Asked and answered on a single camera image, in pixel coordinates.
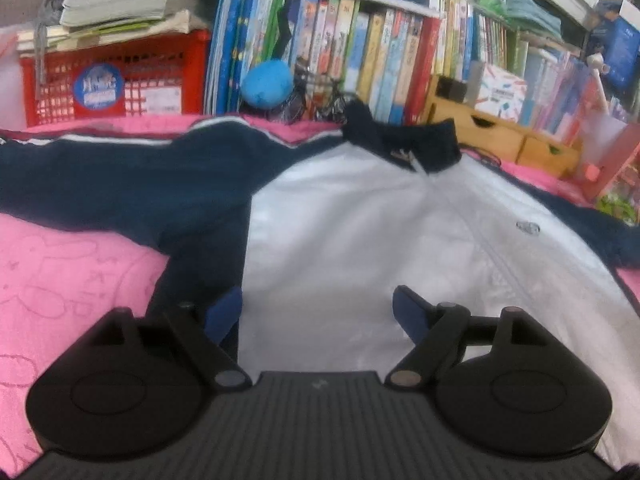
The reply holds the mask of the wooden drawer organizer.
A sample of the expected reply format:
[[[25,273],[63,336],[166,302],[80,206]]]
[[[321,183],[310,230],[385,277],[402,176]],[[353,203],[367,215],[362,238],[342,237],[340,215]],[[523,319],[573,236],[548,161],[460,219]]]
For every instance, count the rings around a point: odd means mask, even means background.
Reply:
[[[422,116],[424,122],[452,119],[461,144],[487,152],[503,162],[515,162],[556,178],[574,174],[580,159],[580,151],[576,148],[531,128],[478,112],[463,103],[439,99],[436,96],[439,77],[433,76],[428,87]]]

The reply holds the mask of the black power adapter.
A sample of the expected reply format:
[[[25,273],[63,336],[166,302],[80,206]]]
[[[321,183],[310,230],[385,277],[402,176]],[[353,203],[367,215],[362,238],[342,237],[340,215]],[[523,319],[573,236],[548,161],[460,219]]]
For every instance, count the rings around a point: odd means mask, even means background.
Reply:
[[[439,99],[463,103],[465,100],[468,86],[463,81],[440,76],[437,81],[436,96]]]

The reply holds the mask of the blue plush ball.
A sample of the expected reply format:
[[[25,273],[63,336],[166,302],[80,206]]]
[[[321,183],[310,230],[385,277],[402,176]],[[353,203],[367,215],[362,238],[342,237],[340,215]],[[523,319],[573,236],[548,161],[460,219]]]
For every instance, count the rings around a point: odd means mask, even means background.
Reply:
[[[241,84],[243,101],[258,110],[272,110],[282,104],[294,89],[288,64],[274,58],[248,71]]]

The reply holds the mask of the red plastic crate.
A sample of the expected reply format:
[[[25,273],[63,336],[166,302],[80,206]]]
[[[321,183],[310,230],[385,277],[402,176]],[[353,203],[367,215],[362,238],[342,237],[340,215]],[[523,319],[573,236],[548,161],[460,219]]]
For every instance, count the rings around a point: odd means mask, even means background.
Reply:
[[[26,125],[144,115],[195,115],[203,109],[210,33],[151,36],[70,52],[51,52],[39,79],[20,59]]]

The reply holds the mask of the pink dollhouse toy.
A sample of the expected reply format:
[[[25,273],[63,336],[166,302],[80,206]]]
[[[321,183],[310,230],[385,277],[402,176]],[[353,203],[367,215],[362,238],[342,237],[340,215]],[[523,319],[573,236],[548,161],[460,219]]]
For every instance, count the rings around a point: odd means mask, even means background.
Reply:
[[[587,70],[565,139],[579,151],[572,179],[584,200],[628,226],[638,226],[639,125],[614,113],[597,68]]]

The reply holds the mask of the miniature bicycle model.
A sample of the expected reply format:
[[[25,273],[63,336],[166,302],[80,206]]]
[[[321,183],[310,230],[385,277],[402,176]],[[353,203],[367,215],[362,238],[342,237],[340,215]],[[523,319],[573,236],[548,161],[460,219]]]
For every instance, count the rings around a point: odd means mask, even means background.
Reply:
[[[278,117],[286,124],[300,120],[346,122],[345,108],[357,99],[357,95],[345,91],[339,79],[313,74],[308,67],[296,64],[293,82],[292,93],[278,110]]]

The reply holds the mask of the row of upright books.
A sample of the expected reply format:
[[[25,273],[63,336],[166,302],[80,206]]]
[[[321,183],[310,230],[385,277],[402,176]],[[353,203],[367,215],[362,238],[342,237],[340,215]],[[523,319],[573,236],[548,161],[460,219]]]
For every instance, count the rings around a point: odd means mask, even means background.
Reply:
[[[248,110],[256,65],[280,58],[339,79],[378,122],[422,116],[433,76],[468,81],[474,61],[527,82],[521,124],[554,130],[558,76],[580,57],[597,0],[217,0],[205,76],[208,114]]]

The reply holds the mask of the stack of papers and booklets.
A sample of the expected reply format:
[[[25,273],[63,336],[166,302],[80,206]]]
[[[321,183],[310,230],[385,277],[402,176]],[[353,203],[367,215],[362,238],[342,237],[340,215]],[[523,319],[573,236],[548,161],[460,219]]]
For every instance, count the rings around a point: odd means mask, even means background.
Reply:
[[[34,24],[15,35],[34,56],[206,29],[207,0],[43,0]]]

